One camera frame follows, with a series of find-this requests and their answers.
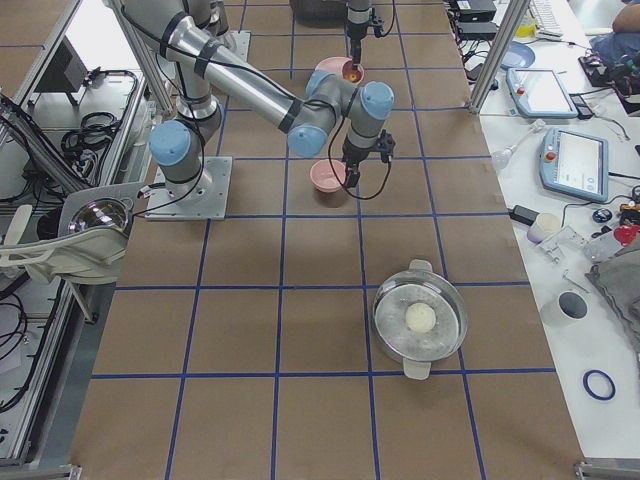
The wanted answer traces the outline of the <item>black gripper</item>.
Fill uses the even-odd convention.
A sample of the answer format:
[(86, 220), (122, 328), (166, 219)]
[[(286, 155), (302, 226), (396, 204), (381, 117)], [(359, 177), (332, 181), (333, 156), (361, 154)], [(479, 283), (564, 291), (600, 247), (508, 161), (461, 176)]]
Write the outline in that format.
[(394, 156), (395, 139), (392, 134), (383, 129), (376, 138), (366, 140), (367, 145), (361, 146), (347, 135), (342, 145), (342, 162), (345, 166), (345, 187), (355, 188), (360, 179), (359, 164), (374, 152), (380, 155), (383, 163), (389, 163)]
[(368, 29), (372, 28), (374, 36), (383, 35), (383, 19), (374, 10), (348, 10), (346, 31), (350, 40), (350, 55), (353, 66), (361, 64), (361, 40), (366, 37)]

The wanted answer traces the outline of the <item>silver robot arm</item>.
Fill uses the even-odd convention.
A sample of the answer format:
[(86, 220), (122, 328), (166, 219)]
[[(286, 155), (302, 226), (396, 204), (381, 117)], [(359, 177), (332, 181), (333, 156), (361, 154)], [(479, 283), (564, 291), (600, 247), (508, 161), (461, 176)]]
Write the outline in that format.
[(376, 15), (370, 0), (347, 2), (346, 34), (349, 39), (349, 54), (353, 70), (361, 64), (361, 43), (367, 36), (368, 30), (372, 28), (374, 35), (380, 37), (383, 33), (383, 25), (383, 20)]
[(213, 87), (276, 126), (290, 151), (304, 158), (330, 149), (338, 129), (347, 125), (340, 180), (346, 191), (357, 186), (359, 165), (370, 153), (390, 163), (395, 141), (384, 124), (395, 98), (387, 84), (359, 86), (340, 74), (316, 70), (299, 98), (206, 29), (210, 10), (204, 2), (127, 1), (120, 11), (154, 53), (174, 64), (182, 82), (177, 119), (160, 125), (150, 137), (170, 204), (198, 205), (214, 184), (204, 158), (205, 143), (221, 121)]

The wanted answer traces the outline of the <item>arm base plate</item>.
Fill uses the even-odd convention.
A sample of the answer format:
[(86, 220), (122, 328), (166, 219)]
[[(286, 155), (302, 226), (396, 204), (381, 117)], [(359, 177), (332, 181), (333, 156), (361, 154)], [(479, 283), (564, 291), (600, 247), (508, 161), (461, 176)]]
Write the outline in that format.
[(155, 182), (161, 187), (149, 191), (144, 217), (149, 221), (223, 220), (232, 163), (230, 156), (205, 156), (203, 173), (194, 189), (191, 184), (167, 183), (158, 170)]
[(218, 36), (223, 45), (243, 61), (248, 61), (251, 33), (245, 30), (228, 30)]

